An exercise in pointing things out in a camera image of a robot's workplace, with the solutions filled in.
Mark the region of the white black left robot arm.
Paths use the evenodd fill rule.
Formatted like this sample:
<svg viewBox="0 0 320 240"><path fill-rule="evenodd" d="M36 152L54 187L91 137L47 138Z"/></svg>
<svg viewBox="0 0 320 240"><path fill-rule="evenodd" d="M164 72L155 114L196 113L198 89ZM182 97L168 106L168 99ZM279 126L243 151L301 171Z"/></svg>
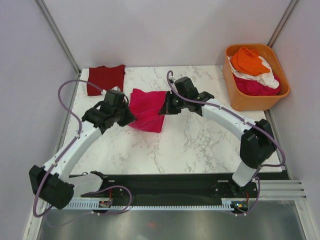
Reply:
<svg viewBox="0 0 320 240"><path fill-rule="evenodd" d="M108 90L102 101L88 109L81 118L74 137L43 166L34 165L29 170L34 203L42 199L56 209L63 209L74 197L95 193L99 197L110 191L108 182L94 173L70 177L74 167L88 148L114 124L120 127L135 121L126 95L118 90Z"/></svg>

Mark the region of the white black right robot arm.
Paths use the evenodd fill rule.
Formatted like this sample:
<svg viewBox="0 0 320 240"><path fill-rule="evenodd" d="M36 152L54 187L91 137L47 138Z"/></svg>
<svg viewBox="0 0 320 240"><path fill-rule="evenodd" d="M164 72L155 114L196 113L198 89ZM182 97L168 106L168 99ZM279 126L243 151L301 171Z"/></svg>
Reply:
<svg viewBox="0 0 320 240"><path fill-rule="evenodd" d="M247 184L258 174L263 163L277 150L270 123L255 121L224 107L212 94L198 92L189 77L168 80L160 115L178 115L183 109L212 120L230 131L240 141L241 162L232 175L229 191L235 197L247 191Z"/></svg>

